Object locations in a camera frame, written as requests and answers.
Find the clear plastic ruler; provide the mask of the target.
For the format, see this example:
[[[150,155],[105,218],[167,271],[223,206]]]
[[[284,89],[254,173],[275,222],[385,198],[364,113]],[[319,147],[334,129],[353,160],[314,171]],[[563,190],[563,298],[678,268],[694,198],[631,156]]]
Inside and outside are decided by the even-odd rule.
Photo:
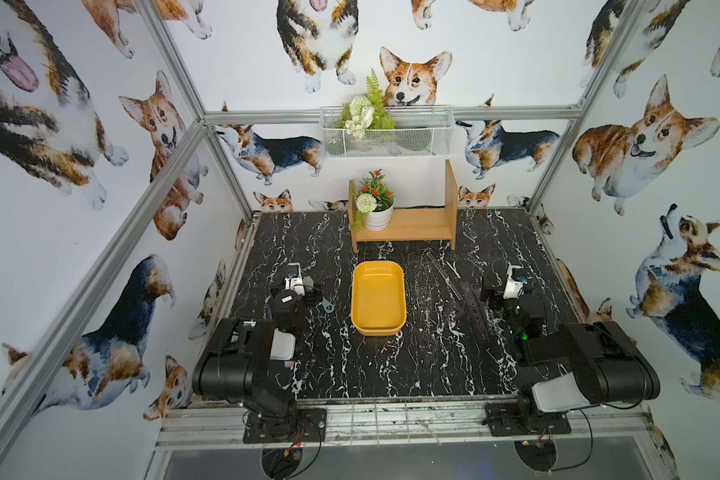
[[[438,274],[439,274],[439,275],[442,277],[442,279],[445,281],[445,284],[446,284],[448,290],[450,291],[450,293],[452,294],[452,296],[453,296],[456,300],[462,301],[463,298],[462,298],[462,296],[461,296],[461,293],[460,293],[459,290],[454,286],[454,284],[453,284],[453,282],[451,281],[450,277],[447,275],[447,273],[445,272],[445,270],[443,269],[443,267],[440,265],[440,263],[438,262],[438,260],[435,259],[434,256],[433,256],[430,252],[427,252],[427,253],[426,253],[426,256],[427,256],[427,258],[432,262],[432,264],[433,264],[435,270],[438,272]]]

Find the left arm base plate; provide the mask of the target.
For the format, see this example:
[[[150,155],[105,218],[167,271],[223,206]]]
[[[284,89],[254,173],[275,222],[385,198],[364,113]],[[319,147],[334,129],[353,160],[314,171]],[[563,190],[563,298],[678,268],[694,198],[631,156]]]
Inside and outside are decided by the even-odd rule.
[[[284,418],[248,411],[244,425],[244,444],[320,443],[326,435],[327,410],[297,408]]]

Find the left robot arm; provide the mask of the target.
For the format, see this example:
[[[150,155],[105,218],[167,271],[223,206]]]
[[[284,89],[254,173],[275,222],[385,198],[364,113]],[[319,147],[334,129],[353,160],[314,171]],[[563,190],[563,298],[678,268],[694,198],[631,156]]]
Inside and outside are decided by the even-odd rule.
[[[304,297],[282,290],[270,299],[260,320],[224,318],[194,367],[195,393],[211,400],[239,401],[247,410],[245,444],[325,439],[327,410],[298,407],[295,395],[269,375],[278,322],[302,322],[305,313]]]

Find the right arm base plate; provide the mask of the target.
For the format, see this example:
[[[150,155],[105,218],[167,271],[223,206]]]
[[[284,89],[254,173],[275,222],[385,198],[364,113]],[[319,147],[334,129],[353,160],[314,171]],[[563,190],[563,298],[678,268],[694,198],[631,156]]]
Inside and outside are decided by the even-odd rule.
[[[494,437],[566,435],[572,432],[564,413],[523,413],[517,404],[486,403],[483,424]]]

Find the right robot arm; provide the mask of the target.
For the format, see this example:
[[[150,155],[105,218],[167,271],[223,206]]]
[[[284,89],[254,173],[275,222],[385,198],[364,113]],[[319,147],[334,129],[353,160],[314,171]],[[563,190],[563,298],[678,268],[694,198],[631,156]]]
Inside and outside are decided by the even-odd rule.
[[[569,434],[573,410],[615,403],[635,408],[659,396],[658,374],[618,324],[562,323],[544,334],[542,300],[491,287],[481,290],[480,299],[507,320],[520,365],[568,366],[565,374],[521,387],[513,404],[487,404],[483,424],[492,435]]]

